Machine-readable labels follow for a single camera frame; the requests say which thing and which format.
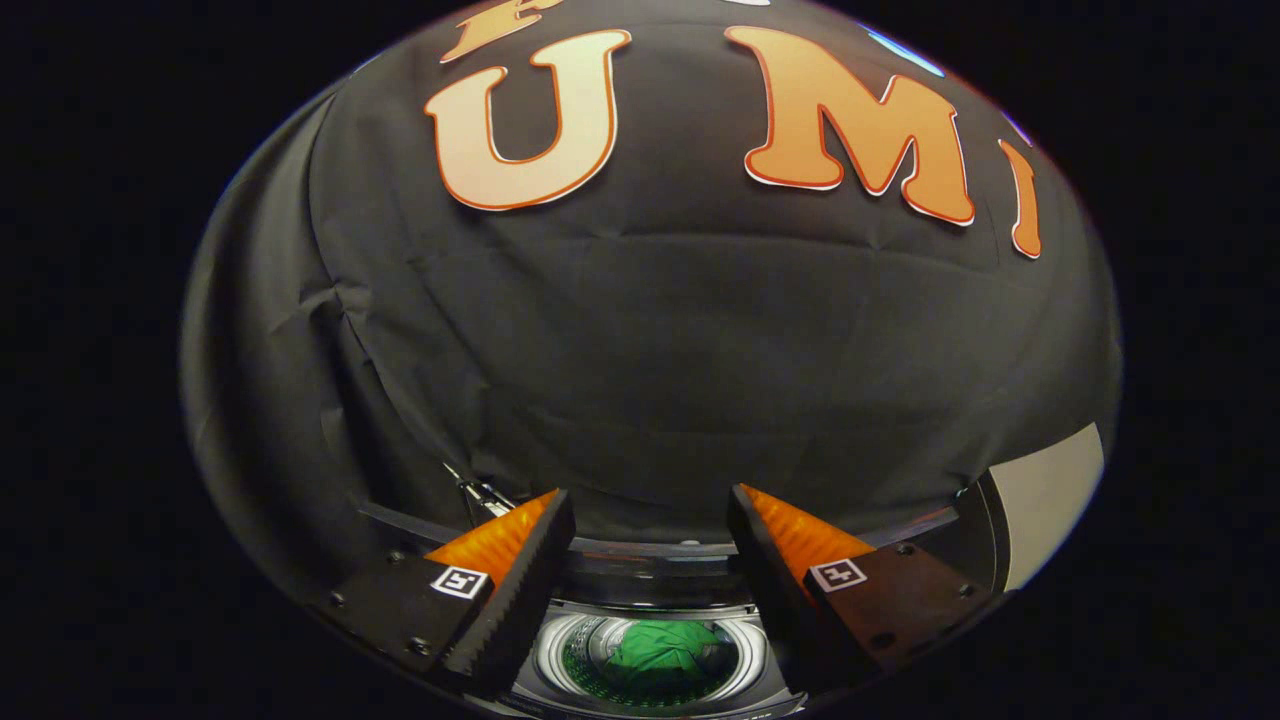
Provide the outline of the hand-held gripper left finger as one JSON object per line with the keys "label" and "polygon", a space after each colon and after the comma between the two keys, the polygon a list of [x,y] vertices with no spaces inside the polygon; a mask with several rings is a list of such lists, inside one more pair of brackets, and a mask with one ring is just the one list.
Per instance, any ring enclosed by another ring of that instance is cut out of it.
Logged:
{"label": "hand-held gripper left finger", "polygon": [[570,493],[554,489],[429,553],[374,555],[308,611],[413,679],[490,700],[538,638],[575,529]]}

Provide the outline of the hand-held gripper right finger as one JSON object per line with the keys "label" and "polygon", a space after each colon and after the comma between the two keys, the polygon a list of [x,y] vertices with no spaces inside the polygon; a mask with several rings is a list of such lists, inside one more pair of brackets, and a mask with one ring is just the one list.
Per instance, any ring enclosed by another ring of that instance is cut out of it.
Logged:
{"label": "hand-held gripper right finger", "polygon": [[959,638],[1004,598],[919,544],[876,548],[750,486],[730,491],[727,525],[791,691],[878,682]]}

